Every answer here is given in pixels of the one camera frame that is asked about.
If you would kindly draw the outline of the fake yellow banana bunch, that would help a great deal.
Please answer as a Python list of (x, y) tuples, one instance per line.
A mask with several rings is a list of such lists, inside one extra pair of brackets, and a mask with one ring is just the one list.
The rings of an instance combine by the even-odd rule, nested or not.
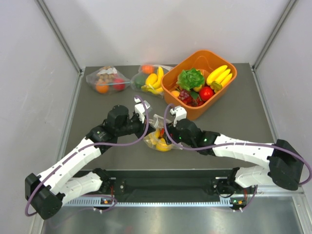
[(221, 83), (228, 75), (232, 75), (231, 70), (227, 65), (222, 65), (208, 75), (206, 78), (206, 84), (215, 92), (218, 92), (223, 88)]

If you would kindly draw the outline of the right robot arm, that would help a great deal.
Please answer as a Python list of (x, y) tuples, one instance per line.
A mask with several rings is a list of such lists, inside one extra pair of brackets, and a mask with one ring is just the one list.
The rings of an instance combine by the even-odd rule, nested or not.
[(285, 140), (278, 139), (276, 143), (238, 140), (218, 132), (203, 131), (188, 119), (166, 124), (165, 139), (173, 144), (184, 143), (186, 150), (201, 155), (252, 163), (252, 167), (236, 167), (229, 173), (227, 185), (233, 193), (255, 185), (277, 185), (296, 191), (300, 185), (304, 162)]

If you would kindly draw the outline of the fake yellow pear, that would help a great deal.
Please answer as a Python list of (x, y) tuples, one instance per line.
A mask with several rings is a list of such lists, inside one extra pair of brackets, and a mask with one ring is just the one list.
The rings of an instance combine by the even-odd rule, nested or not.
[(154, 139), (156, 141), (158, 141), (160, 138), (161, 138), (161, 130), (160, 129), (156, 129), (154, 132), (153, 132), (153, 136), (154, 136)]

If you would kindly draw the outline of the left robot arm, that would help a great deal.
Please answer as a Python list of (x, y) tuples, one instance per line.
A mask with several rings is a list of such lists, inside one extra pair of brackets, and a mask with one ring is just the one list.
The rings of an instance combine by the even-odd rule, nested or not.
[(112, 180), (104, 169), (93, 169), (81, 177), (75, 177), (75, 174), (111, 147), (118, 146), (119, 137), (136, 135), (142, 140), (154, 131), (148, 122), (150, 109), (147, 101), (139, 102), (133, 116), (129, 116), (127, 107), (114, 106), (103, 123), (91, 129), (69, 154), (40, 174), (27, 176), (26, 206), (34, 208), (42, 219), (47, 220), (75, 198), (92, 192), (110, 193)]

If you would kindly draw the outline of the fake red tomato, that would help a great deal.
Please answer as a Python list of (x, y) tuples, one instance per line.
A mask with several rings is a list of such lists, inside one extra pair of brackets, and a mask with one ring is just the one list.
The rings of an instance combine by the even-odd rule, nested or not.
[(199, 97), (202, 101), (208, 101), (215, 94), (210, 86), (205, 86), (199, 91)]

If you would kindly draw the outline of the fake yellow lemon round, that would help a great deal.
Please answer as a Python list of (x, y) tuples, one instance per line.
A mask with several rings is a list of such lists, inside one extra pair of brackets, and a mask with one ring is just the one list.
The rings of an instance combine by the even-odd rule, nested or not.
[(168, 145), (166, 141), (159, 141), (156, 143), (156, 149), (161, 152), (167, 152), (172, 150), (172, 146)]

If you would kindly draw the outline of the polka dot zip bag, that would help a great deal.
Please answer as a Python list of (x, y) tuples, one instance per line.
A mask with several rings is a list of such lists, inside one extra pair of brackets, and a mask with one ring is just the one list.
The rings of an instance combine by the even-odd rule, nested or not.
[[(157, 150), (156, 149), (156, 143), (159, 141), (165, 141), (163, 138), (163, 134), (164, 134), (164, 118), (154, 114), (152, 119), (149, 119), (150, 124), (152, 124), (155, 129), (160, 129), (161, 130), (161, 138), (156, 141), (154, 139), (153, 133), (150, 133), (149, 135), (147, 135), (143, 140), (144, 142), (147, 144), (148, 147), (150, 147), (151, 149)], [(176, 150), (182, 150), (182, 148), (177, 147), (174, 144), (170, 144), (172, 146), (172, 149), (176, 149)]]

